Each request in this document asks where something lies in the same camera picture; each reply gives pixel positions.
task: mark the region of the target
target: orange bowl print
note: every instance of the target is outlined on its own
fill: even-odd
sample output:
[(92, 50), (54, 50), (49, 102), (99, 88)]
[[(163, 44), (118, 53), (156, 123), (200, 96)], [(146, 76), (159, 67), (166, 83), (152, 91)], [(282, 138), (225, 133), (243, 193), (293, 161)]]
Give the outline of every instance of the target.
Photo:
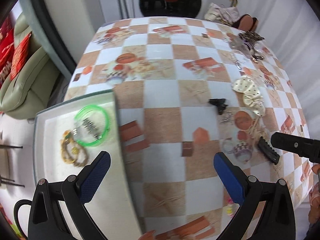
[(183, 31), (183, 29), (179, 25), (173, 25), (163, 28), (154, 29), (154, 32), (171, 32), (171, 31)]
[(248, 138), (248, 135), (247, 135), (247, 133), (245, 132), (245, 131), (239, 131), (238, 132), (238, 140), (239, 141), (246, 141), (247, 140), (247, 138)]
[(118, 65), (115, 65), (114, 67), (113, 67), (113, 69), (114, 70), (116, 70), (116, 71), (118, 71), (118, 70), (123, 70), (123, 65), (122, 64), (118, 64)]
[(259, 65), (259, 69), (265, 75), (272, 75), (272, 73), (269, 70), (267, 70), (265, 66)]
[(116, 33), (118, 32), (119, 30), (121, 30), (119, 27), (115, 27), (115, 28), (112, 28), (110, 30), (107, 30), (107, 33)]
[(235, 125), (240, 130), (248, 130), (252, 124), (252, 118), (245, 111), (239, 111), (235, 114)]
[(116, 59), (116, 62), (119, 64), (128, 64), (136, 60), (137, 60), (137, 57), (133, 53), (124, 53)]

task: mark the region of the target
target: cream scrunchie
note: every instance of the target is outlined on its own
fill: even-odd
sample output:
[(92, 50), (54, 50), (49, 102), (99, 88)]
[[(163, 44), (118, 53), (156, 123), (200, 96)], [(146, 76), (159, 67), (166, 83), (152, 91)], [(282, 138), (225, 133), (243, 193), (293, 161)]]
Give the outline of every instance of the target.
[(244, 104), (248, 106), (256, 115), (264, 116), (266, 114), (261, 92), (251, 77), (243, 75), (241, 78), (233, 82), (232, 89), (236, 92), (244, 94)]

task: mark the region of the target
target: red pillow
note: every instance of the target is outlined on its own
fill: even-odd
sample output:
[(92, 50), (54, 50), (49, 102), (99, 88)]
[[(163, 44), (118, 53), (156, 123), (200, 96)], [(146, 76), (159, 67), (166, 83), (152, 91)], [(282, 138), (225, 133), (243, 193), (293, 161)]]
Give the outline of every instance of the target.
[(3, 82), (9, 76), (12, 64), (14, 47), (11, 45), (9, 49), (7, 49), (6, 54), (0, 59), (0, 88), (2, 87)]
[(0, 42), (7, 36), (8, 32), (12, 29), (9, 16), (4, 20), (0, 28)]
[(20, 72), (24, 64), (26, 63), (29, 48), (29, 39), (31, 37), (31, 32), (20, 42), (18, 47), (14, 50), (12, 66), (10, 72), (10, 80), (12, 81), (16, 75)]
[(0, 42), (0, 58), (4, 56), (9, 47), (13, 44), (13, 29), (11, 29), (7, 36)]

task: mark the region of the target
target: finger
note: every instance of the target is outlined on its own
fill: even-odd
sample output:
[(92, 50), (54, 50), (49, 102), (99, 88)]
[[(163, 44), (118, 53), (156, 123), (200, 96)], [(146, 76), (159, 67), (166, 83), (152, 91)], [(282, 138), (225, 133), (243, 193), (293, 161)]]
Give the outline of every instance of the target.
[(318, 172), (320, 170), (320, 164), (314, 165), (311, 169), (315, 174), (318, 174)]

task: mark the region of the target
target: checkered tablecloth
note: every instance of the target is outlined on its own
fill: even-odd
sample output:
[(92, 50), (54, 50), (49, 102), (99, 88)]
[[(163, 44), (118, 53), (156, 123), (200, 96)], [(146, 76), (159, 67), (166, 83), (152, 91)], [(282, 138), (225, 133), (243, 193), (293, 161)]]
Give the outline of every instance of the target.
[[(263, 95), (266, 115), (258, 121), (258, 129), (267, 138), (275, 131), (309, 134), (280, 62), (264, 46), (265, 60), (258, 64), (233, 51), (228, 37), (239, 33), (228, 26), (187, 18), (122, 20), (99, 28), (73, 74), (65, 100), (114, 88), (121, 125), (137, 120), (150, 142), (149, 148), (124, 153), (143, 231), (162, 233), (205, 215), (215, 228), (212, 239), (219, 235), (231, 219), (229, 196), (212, 166), (219, 151), (260, 181), (284, 178), (294, 207), (313, 184), (308, 159), (278, 150), (281, 157), (275, 166), (251, 145), (247, 131), (256, 117), (245, 107), (242, 94), (231, 88), (231, 82), (243, 74), (252, 77)], [(232, 113), (229, 122), (220, 123), (224, 116), (217, 115), (216, 108), (207, 103), (209, 98), (227, 99), (226, 111)], [(193, 141), (192, 156), (184, 156), (183, 142)]]

